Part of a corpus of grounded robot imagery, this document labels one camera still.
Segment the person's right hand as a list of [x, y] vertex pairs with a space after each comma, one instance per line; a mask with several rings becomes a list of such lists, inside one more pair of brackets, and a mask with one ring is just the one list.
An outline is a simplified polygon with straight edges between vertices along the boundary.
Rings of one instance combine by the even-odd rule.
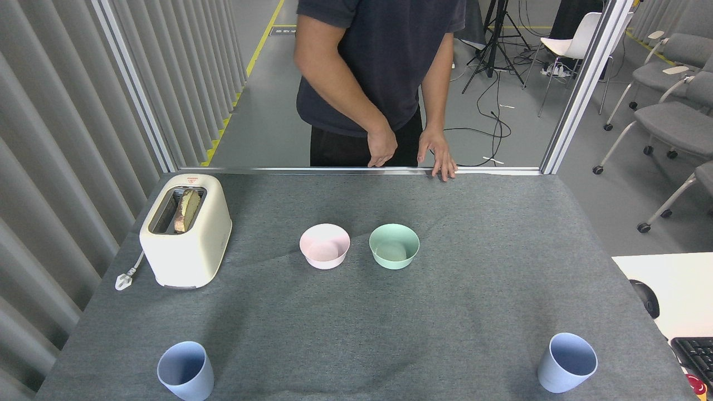
[[367, 143], [370, 154], [368, 168], [384, 167], [393, 157], [398, 144], [390, 127], [368, 130]]

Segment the person's left hand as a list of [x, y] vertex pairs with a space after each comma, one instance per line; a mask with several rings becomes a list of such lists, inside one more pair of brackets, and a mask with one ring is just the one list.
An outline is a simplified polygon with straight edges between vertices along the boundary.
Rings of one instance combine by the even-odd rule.
[[431, 177], [439, 177], [443, 182], [456, 178], [457, 163], [450, 153], [443, 129], [426, 128], [421, 133], [418, 139], [417, 162], [423, 163], [428, 152], [434, 157]]

